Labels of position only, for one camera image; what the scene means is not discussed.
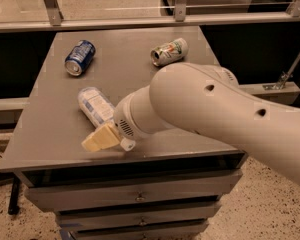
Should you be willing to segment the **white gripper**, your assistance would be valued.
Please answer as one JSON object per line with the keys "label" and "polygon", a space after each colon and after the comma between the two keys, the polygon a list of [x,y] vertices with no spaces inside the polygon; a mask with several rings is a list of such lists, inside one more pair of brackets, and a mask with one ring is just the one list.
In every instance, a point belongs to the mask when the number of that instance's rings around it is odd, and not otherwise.
{"label": "white gripper", "polygon": [[[147,137],[135,123],[132,117],[133,94],[122,99],[114,110],[114,123],[122,136],[131,140],[141,140]],[[121,142],[115,127],[111,123],[105,123],[89,134],[81,143],[83,148],[90,152],[96,152],[119,145]]]}

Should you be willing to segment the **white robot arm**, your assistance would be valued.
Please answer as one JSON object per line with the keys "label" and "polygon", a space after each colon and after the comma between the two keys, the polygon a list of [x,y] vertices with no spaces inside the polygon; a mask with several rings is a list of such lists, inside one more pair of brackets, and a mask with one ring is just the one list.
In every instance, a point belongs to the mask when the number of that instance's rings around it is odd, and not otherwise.
{"label": "white robot arm", "polygon": [[170,64],[117,106],[100,98],[97,107],[110,117],[82,142],[88,151],[130,150],[137,140],[179,128],[243,150],[300,185],[300,109],[240,90],[225,68]]}

